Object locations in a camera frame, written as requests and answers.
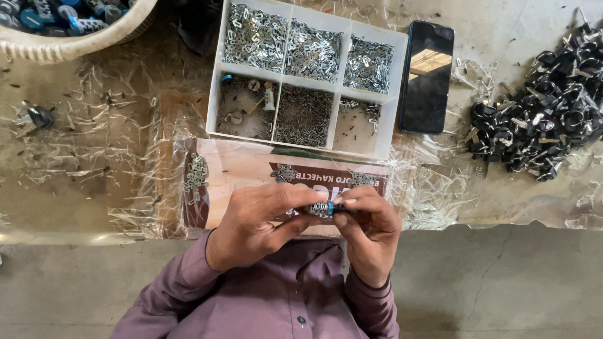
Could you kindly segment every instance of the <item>purple shirt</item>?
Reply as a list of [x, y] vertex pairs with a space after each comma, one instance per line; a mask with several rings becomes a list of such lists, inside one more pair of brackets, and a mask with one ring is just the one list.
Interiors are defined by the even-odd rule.
[[351, 268], [344, 283], [343, 242], [293, 240], [221, 273], [205, 260], [208, 236], [140, 292], [111, 338], [398, 337], [389, 280], [374, 289]]

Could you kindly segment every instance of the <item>white plastic compartment box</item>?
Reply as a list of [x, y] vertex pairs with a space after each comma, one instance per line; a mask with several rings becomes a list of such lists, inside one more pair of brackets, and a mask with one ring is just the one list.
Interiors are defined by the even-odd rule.
[[[287, 47], [285, 47], [285, 56], [283, 58], [283, 64], [281, 65], [280, 74], [254, 66], [223, 62], [224, 43], [228, 29], [227, 21], [229, 18], [229, 8], [231, 3], [235, 5], [245, 4], [250, 10], [261, 10], [267, 14], [275, 14], [284, 17], [288, 23], [285, 41], [289, 40], [292, 18], [296, 18], [299, 22], [319, 30], [343, 32], [344, 34], [340, 50], [341, 55], [339, 57], [340, 64], [336, 83], [297, 77], [293, 75], [285, 75], [284, 70], [285, 62], [287, 60]], [[389, 76], [390, 89], [388, 94], [371, 92], [369, 90], [354, 89], [345, 87], [343, 85], [344, 73], [346, 71], [346, 60], [352, 33], [355, 36], [364, 37], [364, 40], [366, 41], [387, 43], [394, 46]], [[400, 85], [402, 83], [402, 72], [406, 56], [407, 41], [408, 35], [403, 33], [374, 27], [343, 17], [323, 13], [310, 8], [303, 8], [296, 5], [287, 4], [284, 2], [272, 0], [226, 0], [224, 1], [224, 8], [222, 10], [222, 22], [216, 51], [216, 59], [213, 67], [212, 85], [209, 97], [209, 107], [207, 111], [206, 131], [210, 135], [220, 135], [228, 138], [330, 151], [334, 153], [349, 154], [374, 159], [387, 159], [391, 147], [391, 138], [396, 125], [396, 110], [398, 106]], [[260, 140], [256, 138], [247, 138], [244, 136], [235, 136], [216, 132], [216, 120], [218, 117], [219, 98], [221, 95], [222, 86], [221, 77], [223, 73], [239, 75], [247, 78], [269, 80], [280, 85], [278, 94], [275, 93], [276, 114], [274, 115], [274, 122], [272, 124], [272, 138], [270, 140]], [[323, 90], [333, 93], [333, 106], [331, 107], [331, 116], [328, 129], [329, 132], [327, 134], [327, 142], [325, 147], [307, 147], [274, 141], [276, 118], [279, 114], [279, 101], [283, 84], [291, 84], [294, 86], [314, 90]], [[343, 113], [339, 112], [339, 102], [342, 98], [381, 104], [381, 116], [378, 121], [378, 132], [373, 133], [373, 125], [368, 122], [368, 119], [365, 119], [364, 116], [357, 116], [357, 118], [354, 119], [355, 127], [358, 127], [354, 128], [355, 131], [350, 130], [349, 133], [341, 132], [336, 136], [335, 130], [337, 123], [339, 122], [342, 124], [345, 121], [346, 123], [350, 124], [353, 117], [353, 115], [350, 113], [345, 113], [348, 117], [347, 119], [342, 119], [343, 116], [341, 115]], [[347, 126], [345, 128], [338, 128], [338, 131], [340, 130], [347, 130]]]

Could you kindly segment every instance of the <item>concrete floor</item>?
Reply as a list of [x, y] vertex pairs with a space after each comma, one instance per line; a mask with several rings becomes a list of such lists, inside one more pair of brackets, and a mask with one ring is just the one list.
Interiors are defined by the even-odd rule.
[[[536, 224], [403, 232], [392, 271], [400, 337], [603, 337], [602, 242], [602, 232]], [[0, 337], [107, 338], [190, 244], [5, 249]]]

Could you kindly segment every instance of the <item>hand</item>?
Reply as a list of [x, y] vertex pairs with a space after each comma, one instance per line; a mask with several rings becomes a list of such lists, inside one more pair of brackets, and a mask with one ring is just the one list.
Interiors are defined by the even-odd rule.
[[297, 215], [278, 226], [268, 220], [292, 208], [325, 201], [327, 194], [290, 183], [235, 190], [222, 222], [207, 240], [207, 264], [226, 271], [278, 251], [308, 226], [320, 224], [320, 218]]
[[335, 225], [347, 240], [347, 257], [358, 277], [368, 286], [387, 283], [394, 265], [402, 221], [372, 186], [343, 192], [333, 203], [343, 201], [354, 215], [338, 213]]

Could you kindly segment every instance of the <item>white basket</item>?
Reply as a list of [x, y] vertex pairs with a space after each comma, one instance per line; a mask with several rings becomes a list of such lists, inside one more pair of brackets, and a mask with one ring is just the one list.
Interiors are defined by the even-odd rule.
[[[289, 26], [292, 18], [297, 18], [300, 22], [308, 24], [310, 27], [318, 28], [319, 30], [328, 30], [334, 32], [343, 32], [342, 48], [340, 55], [340, 66], [339, 73], [337, 76], [336, 83], [330, 83], [327, 81], [313, 80], [309, 78], [302, 78], [293, 75], [283, 74], [285, 67], [285, 58], [283, 58], [283, 64], [281, 65], [281, 73], [275, 73], [266, 69], [256, 68], [243, 64], [225, 63], [222, 62], [224, 55], [224, 39], [226, 36], [226, 25], [229, 15], [230, 3], [233, 4], [245, 4], [251, 9], [262, 10], [268, 14], [277, 14], [289, 22]], [[391, 62], [390, 71], [390, 93], [382, 94], [377, 92], [371, 92], [369, 90], [354, 89], [343, 86], [343, 78], [346, 70], [345, 63], [348, 55], [348, 47], [350, 45], [350, 39], [352, 33], [358, 36], [364, 36], [366, 40], [372, 42], [387, 43], [394, 45], [394, 55]], [[289, 29], [287, 30], [287, 41], [289, 38]], [[250, 141], [267, 142], [271, 144], [293, 146], [306, 149], [324, 150], [333, 153], [349, 154], [354, 156], [368, 157], [372, 159], [387, 159], [390, 154], [391, 138], [394, 133], [394, 126], [396, 124], [396, 111], [398, 106], [398, 97], [400, 93], [400, 85], [402, 84], [402, 71], [406, 57], [406, 43], [408, 36], [403, 33], [396, 31], [386, 30], [367, 24], [363, 24], [357, 21], [346, 19], [332, 14], [326, 14], [323, 12], [315, 11], [310, 8], [303, 8], [296, 5], [286, 4], [284, 2], [273, 1], [273, 0], [225, 0], [224, 9], [222, 12], [222, 25], [220, 28], [218, 47], [216, 51], [216, 59], [213, 67], [212, 87], [210, 90], [209, 107], [207, 110], [207, 124], [206, 131], [211, 135], [220, 135], [228, 138], [236, 138]], [[223, 72], [228, 72], [235, 75], [242, 75], [245, 77], [256, 77], [261, 80], [269, 80], [279, 84], [279, 93], [275, 93], [275, 99], [277, 100], [277, 109], [274, 117], [274, 125], [276, 126], [276, 118], [279, 114], [279, 101], [280, 101], [280, 89], [282, 84], [291, 84], [299, 87], [305, 87], [313, 90], [322, 90], [329, 93], [333, 93], [333, 106], [331, 110], [331, 116], [329, 121], [329, 132], [327, 134], [327, 142], [325, 147], [308, 147], [296, 144], [285, 144], [274, 140], [274, 129], [272, 138], [270, 140], [261, 140], [255, 138], [246, 138], [243, 136], [234, 136], [224, 133], [216, 132], [216, 120], [218, 115], [218, 103], [219, 96], [221, 93], [221, 77]], [[341, 98], [357, 99], [362, 101], [368, 101], [369, 103], [381, 104], [381, 118], [379, 118], [379, 133], [375, 136], [375, 141], [372, 144], [363, 145], [362, 142], [356, 142], [353, 133], [349, 133], [346, 136], [346, 140], [342, 140], [341, 143], [335, 144], [335, 131], [337, 130], [338, 117], [339, 117], [339, 102]], [[362, 137], [371, 136], [373, 131], [373, 125], [369, 122], [365, 122], [366, 125]]]
[[141, 35], [152, 23], [157, 0], [138, 0], [113, 25], [79, 37], [45, 37], [0, 26], [0, 51], [10, 59], [41, 65], [73, 60]]

